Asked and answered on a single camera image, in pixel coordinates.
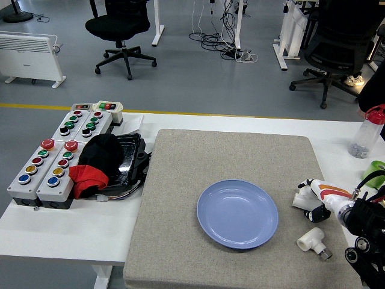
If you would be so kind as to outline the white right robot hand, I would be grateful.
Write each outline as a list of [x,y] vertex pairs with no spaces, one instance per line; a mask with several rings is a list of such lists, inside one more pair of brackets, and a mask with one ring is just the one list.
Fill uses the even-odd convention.
[[354,206],[351,193],[319,179],[307,179],[298,188],[292,206],[302,209],[307,219],[319,223],[333,213],[339,223],[345,226]]

